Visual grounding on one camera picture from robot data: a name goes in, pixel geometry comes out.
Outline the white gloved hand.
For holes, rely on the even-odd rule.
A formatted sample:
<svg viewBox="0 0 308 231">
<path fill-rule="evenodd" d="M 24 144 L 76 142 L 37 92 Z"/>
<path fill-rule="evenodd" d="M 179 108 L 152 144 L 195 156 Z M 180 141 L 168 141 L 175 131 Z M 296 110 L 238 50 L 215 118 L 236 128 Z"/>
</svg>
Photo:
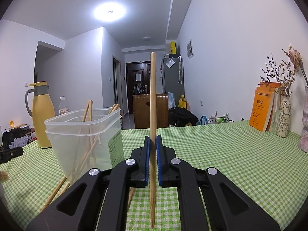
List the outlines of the white gloved hand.
<svg viewBox="0 0 308 231">
<path fill-rule="evenodd" d="M 9 179 L 9 176 L 6 172 L 0 171 L 0 182 L 5 182 Z"/>
</svg>

